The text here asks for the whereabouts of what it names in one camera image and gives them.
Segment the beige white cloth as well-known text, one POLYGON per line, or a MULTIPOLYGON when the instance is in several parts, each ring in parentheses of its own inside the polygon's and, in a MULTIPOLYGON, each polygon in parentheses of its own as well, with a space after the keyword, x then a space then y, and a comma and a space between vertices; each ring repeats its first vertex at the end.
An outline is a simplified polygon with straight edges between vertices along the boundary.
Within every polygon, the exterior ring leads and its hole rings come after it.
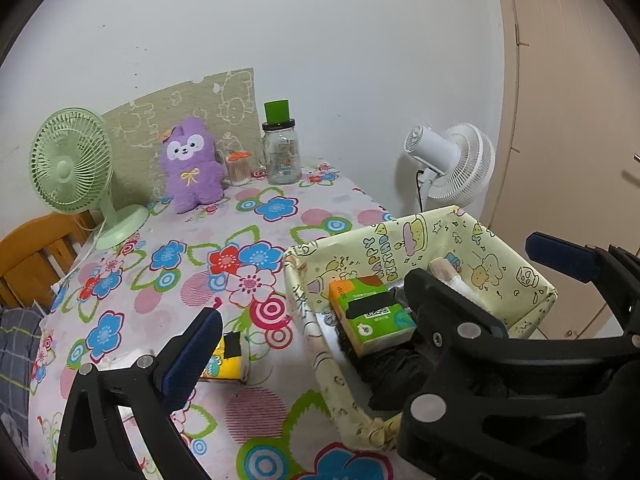
POLYGON ((477 294, 474 290, 462 280, 461 275, 454 268, 451 262, 446 258, 436 258, 428 264, 428 270, 451 289, 466 299, 478 302, 477 294))

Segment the green tissue pack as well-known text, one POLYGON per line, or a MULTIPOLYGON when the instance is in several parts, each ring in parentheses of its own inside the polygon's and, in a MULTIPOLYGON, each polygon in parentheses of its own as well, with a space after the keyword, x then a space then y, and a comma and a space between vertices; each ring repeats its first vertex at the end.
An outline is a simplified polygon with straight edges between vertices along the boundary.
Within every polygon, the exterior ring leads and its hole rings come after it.
POLYGON ((405 344, 416 323, 375 275, 329 284, 329 302, 358 358, 405 344))

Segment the yellow cartoon tissue box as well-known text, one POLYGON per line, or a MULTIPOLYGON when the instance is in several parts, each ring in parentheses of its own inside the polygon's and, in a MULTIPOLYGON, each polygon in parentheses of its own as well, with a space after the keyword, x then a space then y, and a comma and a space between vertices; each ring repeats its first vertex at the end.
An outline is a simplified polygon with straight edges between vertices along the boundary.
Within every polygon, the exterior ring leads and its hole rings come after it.
POLYGON ((222 336, 201 372, 204 382, 246 382, 250 374, 250 345, 240 332, 222 336))

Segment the yellow cartoon storage box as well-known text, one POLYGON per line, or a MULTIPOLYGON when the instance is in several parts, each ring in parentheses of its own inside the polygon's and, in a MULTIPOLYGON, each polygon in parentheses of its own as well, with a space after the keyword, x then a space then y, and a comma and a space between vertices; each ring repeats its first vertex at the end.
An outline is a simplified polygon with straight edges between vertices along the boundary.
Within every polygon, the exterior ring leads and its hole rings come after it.
POLYGON ((317 318, 329 304, 329 284, 375 275, 393 285, 438 257, 456 264, 480 306, 498 318, 512 338, 529 337, 558 298, 555 287, 533 266, 458 206, 365 226, 285 253, 288 313, 303 337, 330 417, 351 450, 393 448, 400 418, 372 418, 352 396, 317 318))

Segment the floral tablecloth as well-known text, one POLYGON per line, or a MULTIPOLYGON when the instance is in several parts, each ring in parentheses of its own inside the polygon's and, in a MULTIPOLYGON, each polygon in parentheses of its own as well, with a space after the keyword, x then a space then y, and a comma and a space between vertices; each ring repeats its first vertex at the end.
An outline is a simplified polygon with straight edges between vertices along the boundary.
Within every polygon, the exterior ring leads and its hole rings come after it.
POLYGON ((257 178, 187 214, 176 214, 167 198, 149 211, 125 243, 84 249, 44 321, 29 399, 35 475, 55 475, 66 399, 81 365, 128 365, 160 351, 208 307, 250 345, 246 382, 200 382, 172 415, 212 478, 411 478, 395 453, 342 444, 286 312, 282 272, 289 247, 390 214, 324 162, 292 185, 257 178))

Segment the white standing fan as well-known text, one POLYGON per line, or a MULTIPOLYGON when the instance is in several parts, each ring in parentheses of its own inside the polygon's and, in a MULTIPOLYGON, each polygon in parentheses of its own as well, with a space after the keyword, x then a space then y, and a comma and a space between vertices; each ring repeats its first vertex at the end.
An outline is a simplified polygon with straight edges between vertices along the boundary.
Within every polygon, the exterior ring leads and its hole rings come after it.
POLYGON ((420 165, 416 195, 422 210, 430 205, 468 206, 488 187, 495 170, 494 144, 468 122, 442 133, 415 126, 406 137, 404 149, 420 165))

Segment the grey plaid pillow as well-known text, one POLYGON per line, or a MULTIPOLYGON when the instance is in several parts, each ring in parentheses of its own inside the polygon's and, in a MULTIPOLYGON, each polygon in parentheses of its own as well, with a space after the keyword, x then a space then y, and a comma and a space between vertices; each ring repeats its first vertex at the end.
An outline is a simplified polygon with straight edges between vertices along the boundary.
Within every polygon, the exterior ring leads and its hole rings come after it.
POLYGON ((42 319, 37 308, 1 308, 1 411, 26 422, 30 373, 39 346, 42 319))

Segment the wooden chair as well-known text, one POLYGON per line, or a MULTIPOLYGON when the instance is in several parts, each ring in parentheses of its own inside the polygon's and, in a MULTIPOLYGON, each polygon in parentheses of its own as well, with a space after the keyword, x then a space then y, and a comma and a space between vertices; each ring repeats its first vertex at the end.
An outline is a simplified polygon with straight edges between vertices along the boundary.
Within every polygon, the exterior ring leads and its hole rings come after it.
POLYGON ((28 308, 35 301, 49 310, 51 286, 70 272, 78 251, 96 226, 90 212, 52 212, 24 223, 1 241, 1 305, 28 308))

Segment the purple plush toy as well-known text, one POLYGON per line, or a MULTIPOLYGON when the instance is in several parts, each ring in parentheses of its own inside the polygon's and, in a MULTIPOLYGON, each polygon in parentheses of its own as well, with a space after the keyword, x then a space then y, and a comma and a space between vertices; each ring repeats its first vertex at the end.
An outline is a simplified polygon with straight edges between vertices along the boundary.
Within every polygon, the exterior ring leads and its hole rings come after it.
POLYGON ((216 159, 215 139, 198 117, 183 119, 162 141, 160 166, 166 176, 166 195, 177 214, 224 197, 224 166, 216 159))

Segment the toothpick jar orange lid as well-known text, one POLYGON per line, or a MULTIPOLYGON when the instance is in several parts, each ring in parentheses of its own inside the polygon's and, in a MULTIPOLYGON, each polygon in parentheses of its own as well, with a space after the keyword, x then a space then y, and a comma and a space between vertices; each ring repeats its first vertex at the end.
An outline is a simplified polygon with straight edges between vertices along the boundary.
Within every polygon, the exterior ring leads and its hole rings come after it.
POLYGON ((248 151, 233 151, 226 156, 228 178, 232 185, 241 186, 250 182, 253 154, 248 151))

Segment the glass mason jar mug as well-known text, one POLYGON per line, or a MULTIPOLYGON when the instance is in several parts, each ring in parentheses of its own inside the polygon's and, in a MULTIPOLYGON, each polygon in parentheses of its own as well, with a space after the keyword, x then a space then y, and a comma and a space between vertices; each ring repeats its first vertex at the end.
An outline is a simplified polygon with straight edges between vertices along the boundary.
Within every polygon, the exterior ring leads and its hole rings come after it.
POLYGON ((290 115, 288 100, 265 102, 262 123, 268 181, 276 185, 293 184, 302 176, 298 135, 290 115))

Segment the green desk fan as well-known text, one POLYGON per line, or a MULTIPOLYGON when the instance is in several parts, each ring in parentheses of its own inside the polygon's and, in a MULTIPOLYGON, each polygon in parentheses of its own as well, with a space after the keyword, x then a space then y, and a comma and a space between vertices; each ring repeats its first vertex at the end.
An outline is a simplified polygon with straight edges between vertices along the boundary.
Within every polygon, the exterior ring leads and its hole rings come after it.
POLYGON ((28 161, 32 186, 43 203, 60 214, 102 214, 96 249, 126 242, 149 219, 145 206, 114 206, 112 142, 104 119, 91 110, 66 107, 48 117, 32 141, 28 161))

